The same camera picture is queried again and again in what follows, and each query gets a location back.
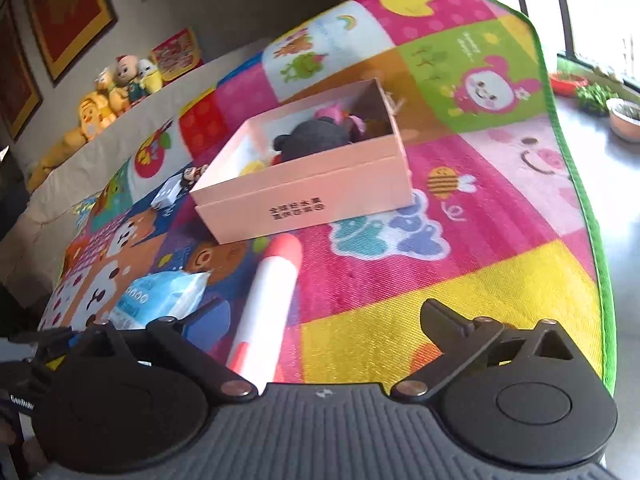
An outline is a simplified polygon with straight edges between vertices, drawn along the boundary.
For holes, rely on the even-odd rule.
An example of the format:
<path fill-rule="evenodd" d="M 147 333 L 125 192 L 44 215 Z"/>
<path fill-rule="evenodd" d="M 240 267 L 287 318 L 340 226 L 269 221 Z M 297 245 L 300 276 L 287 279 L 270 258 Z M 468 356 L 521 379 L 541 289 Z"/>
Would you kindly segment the blue tissue pack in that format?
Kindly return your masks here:
<path fill-rule="evenodd" d="M 157 318 L 185 318 L 204 295 L 209 272 L 163 271 L 136 278 L 108 319 L 118 330 L 143 330 Z"/>

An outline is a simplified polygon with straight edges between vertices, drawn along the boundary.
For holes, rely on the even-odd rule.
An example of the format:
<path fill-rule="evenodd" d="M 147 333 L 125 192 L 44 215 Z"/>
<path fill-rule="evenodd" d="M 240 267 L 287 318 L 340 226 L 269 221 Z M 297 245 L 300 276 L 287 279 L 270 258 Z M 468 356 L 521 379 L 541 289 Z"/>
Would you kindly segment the white red toy rocket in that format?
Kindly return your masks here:
<path fill-rule="evenodd" d="M 303 260 L 296 236 L 279 234 L 262 254 L 236 328 L 227 367 L 262 393 L 273 382 Z"/>

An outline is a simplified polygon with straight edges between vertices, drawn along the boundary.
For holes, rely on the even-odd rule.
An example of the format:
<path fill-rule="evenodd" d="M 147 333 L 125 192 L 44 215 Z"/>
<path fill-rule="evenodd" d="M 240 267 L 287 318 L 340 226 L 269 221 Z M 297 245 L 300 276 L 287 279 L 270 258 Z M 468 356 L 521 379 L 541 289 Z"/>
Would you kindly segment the black plush toy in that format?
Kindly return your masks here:
<path fill-rule="evenodd" d="M 312 118 L 298 124 L 290 133 L 280 134 L 272 148 L 281 162 L 290 162 L 309 155 L 341 148 L 352 143 L 350 133 L 332 118 Z"/>

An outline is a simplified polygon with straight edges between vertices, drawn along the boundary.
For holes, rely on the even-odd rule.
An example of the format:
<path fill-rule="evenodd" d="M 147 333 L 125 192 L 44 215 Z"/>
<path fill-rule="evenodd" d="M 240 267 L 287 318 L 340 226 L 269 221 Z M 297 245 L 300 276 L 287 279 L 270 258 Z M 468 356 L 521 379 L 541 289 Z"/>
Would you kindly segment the colourful cartoon play mat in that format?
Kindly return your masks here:
<path fill-rule="evenodd" d="M 599 227 L 529 18 L 497 0 L 348 0 L 165 113 L 67 247 L 40 324 L 109 318 L 142 276 L 206 274 L 217 359 L 273 235 L 302 245 L 277 378 L 390 385 L 437 354 L 421 302 L 554 318 L 608 388 Z"/>

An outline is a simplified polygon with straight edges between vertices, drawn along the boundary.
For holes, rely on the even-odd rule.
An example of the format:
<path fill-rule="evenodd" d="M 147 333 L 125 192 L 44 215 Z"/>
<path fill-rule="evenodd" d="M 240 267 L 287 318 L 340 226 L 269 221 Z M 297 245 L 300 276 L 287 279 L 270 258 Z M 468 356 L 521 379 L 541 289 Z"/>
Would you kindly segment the grey sofa cushion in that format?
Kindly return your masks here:
<path fill-rule="evenodd" d="M 50 295 L 75 232 L 73 206 L 99 193 L 162 123 L 268 44 L 262 38 L 178 78 L 134 107 L 67 159 L 1 230 L 1 284 L 22 308 Z"/>

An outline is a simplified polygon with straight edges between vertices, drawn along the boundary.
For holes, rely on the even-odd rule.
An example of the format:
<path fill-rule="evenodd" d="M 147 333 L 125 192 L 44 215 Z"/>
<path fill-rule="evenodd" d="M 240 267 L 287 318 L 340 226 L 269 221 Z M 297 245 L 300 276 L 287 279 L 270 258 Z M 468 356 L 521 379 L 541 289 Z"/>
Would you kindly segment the small white figure box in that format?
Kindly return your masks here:
<path fill-rule="evenodd" d="M 207 165 L 191 166 L 181 174 L 169 178 L 151 200 L 151 208 L 162 210 L 174 206 L 179 197 L 185 196 L 192 190 L 207 168 Z"/>

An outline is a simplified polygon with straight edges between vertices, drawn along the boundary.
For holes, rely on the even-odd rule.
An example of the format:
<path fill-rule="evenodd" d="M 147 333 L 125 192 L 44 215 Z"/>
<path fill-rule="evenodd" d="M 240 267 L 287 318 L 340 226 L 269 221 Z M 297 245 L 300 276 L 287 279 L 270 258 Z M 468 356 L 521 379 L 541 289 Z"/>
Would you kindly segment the yellow plush toy pile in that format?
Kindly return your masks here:
<path fill-rule="evenodd" d="M 79 126 L 67 131 L 39 159 L 26 184 L 32 194 L 48 175 L 116 120 L 103 92 L 89 92 L 78 105 Z"/>

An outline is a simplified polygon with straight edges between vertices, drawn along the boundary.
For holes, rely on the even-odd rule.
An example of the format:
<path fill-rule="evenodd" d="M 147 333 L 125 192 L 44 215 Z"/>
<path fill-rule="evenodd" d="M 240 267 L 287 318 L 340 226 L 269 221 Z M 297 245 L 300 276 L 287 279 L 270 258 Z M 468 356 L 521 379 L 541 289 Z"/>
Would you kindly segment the pink round toy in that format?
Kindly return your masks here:
<path fill-rule="evenodd" d="M 340 104 L 319 108 L 314 112 L 314 119 L 342 127 L 347 131 L 352 142 L 362 140 L 367 130 L 366 124 L 360 117 L 345 112 Z"/>

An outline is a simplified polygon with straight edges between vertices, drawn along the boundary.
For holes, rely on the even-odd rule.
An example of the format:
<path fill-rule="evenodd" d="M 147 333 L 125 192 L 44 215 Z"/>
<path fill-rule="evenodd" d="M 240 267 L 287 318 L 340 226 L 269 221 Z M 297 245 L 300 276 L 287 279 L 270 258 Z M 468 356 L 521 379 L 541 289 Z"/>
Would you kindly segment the baby doll toy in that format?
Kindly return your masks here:
<path fill-rule="evenodd" d="M 135 55 L 119 56 L 116 60 L 115 81 L 119 88 L 127 91 L 131 106 L 137 105 L 146 97 L 146 92 L 138 70 L 139 59 Z"/>

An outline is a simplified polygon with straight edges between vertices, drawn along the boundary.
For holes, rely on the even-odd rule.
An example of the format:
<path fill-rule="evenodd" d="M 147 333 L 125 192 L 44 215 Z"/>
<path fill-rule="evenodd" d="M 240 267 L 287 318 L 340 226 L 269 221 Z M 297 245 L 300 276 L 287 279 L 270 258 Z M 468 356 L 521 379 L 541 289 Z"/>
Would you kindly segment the green leafy plant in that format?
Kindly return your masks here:
<path fill-rule="evenodd" d="M 609 99 L 617 99 L 618 94 L 610 87 L 594 82 L 585 87 L 578 87 L 575 92 L 578 107 L 585 113 L 604 117 L 608 114 L 606 102 Z"/>

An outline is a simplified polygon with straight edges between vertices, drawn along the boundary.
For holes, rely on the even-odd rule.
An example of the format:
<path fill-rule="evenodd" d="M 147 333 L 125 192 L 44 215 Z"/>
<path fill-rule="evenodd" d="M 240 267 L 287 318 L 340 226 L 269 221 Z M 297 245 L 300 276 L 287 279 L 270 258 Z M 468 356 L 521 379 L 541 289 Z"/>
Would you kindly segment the red flower pot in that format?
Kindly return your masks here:
<path fill-rule="evenodd" d="M 550 74 L 549 81 L 554 94 L 568 98 L 574 98 L 577 96 L 578 89 L 586 88 L 589 84 L 583 76 L 564 72 Z"/>

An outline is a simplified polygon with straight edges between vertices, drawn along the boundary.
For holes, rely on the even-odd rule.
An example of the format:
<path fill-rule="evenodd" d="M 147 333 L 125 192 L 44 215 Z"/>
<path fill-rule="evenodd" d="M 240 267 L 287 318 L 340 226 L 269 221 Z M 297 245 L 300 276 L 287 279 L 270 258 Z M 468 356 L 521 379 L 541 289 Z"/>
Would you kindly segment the pink flower pot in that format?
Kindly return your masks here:
<path fill-rule="evenodd" d="M 620 98 L 608 99 L 608 120 L 611 130 L 629 143 L 640 143 L 640 107 Z"/>

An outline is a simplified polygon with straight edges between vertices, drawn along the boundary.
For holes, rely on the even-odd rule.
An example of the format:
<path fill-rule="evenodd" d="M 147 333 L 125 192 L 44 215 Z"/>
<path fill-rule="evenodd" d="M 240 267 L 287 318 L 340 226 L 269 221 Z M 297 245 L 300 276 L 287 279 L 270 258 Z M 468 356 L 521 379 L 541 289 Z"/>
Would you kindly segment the red picture book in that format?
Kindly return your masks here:
<path fill-rule="evenodd" d="M 150 58 L 160 71 L 163 84 L 170 84 L 204 64 L 191 27 L 180 30 L 152 49 Z"/>

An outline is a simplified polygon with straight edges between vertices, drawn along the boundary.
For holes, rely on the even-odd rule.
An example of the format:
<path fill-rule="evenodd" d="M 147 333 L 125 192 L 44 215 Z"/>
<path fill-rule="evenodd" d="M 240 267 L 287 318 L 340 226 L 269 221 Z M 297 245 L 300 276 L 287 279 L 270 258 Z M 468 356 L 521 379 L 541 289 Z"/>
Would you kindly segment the gold framed red picture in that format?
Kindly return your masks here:
<path fill-rule="evenodd" d="M 24 0 L 52 84 L 117 23 L 111 0 Z"/>

